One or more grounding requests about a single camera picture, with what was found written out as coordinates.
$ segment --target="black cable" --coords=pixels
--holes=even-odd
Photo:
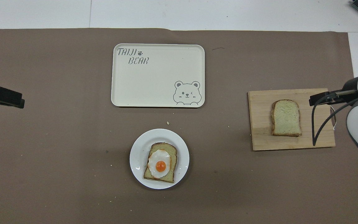
[[[328,94],[326,96],[321,97],[319,100],[316,101],[314,104],[313,109],[311,110],[311,139],[313,142],[313,146],[316,145],[317,138],[314,139],[314,110],[316,109],[317,105],[319,105],[321,102],[323,102],[325,99],[330,99],[336,97],[335,93]]]
[[[348,102],[347,104],[341,106],[340,108],[338,108],[334,113],[332,113],[330,116],[328,116],[327,119],[325,119],[325,121],[324,121],[323,124],[320,126],[319,130],[317,131],[316,136],[314,136],[314,110],[315,110],[315,108],[316,108],[316,106],[317,106],[317,103],[318,103],[320,100],[323,101],[324,99],[328,98],[329,96],[330,96],[330,95],[327,95],[327,96],[322,97],[322,98],[321,98],[322,100],[319,99],[319,100],[316,102],[316,104],[314,104],[313,110],[312,110],[312,112],[311,112],[311,117],[312,117],[312,118],[311,118],[311,119],[312,119],[312,121],[311,121],[311,123],[312,123],[311,129],[312,129],[312,134],[313,134],[313,136],[312,136],[313,146],[316,145],[317,138],[318,138],[320,132],[322,131],[323,127],[326,125],[326,123],[327,123],[328,121],[330,121],[330,119],[331,119],[333,116],[335,116],[339,111],[343,110],[345,107],[347,107],[347,106],[349,106],[349,105],[353,105],[356,101],[358,101],[358,98],[356,98],[356,99],[354,99],[354,100]]]

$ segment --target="tray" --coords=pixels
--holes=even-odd
[[[118,44],[112,61],[111,102],[119,107],[190,107],[205,101],[200,45]]]

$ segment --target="bread slice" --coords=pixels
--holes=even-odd
[[[157,151],[158,149],[164,149],[171,156],[171,164],[170,164],[169,172],[161,178],[154,178],[149,170],[149,167],[147,166],[147,164],[149,163],[149,159],[147,159],[146,170],[145,170],[145,174],[143,175],[143,178],[149,180],[161,180],[168,183],[173,183],[173,178],[175,176],[176,162],[177,162],[177,150],[174,146],[165,142],[154,143],[150,149],[148,158],[150,158],[153,152]]]
[[[272,136],[302,135],[300,112],[298,104],[293,100],[278,100],[273,103],[272,110]]]

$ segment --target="bear face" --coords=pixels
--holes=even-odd
[[[175,82],[175,88],[173,100],[176,102],[176,105],[198,105],[201,101],[199,82],[194,81],[190,84],[177,81]]]

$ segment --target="white plate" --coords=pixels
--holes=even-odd
[[[194,44],[118,44],[111,102],[122,107],[191,107],[205,101],[205,52]]]
[[[178,159],[173,183],[143,178],[151,146],[157,142],[169,143],[177,149]],[[185,141],[175,132],[166,129],[153,129],[143,133],[135,141],[129,154],[129,164],[131,165],[133,175],[144,186],[153,189],[166,189],[177,184],[185,176],[189,168],[189,161],[189,150],[187,149]]]

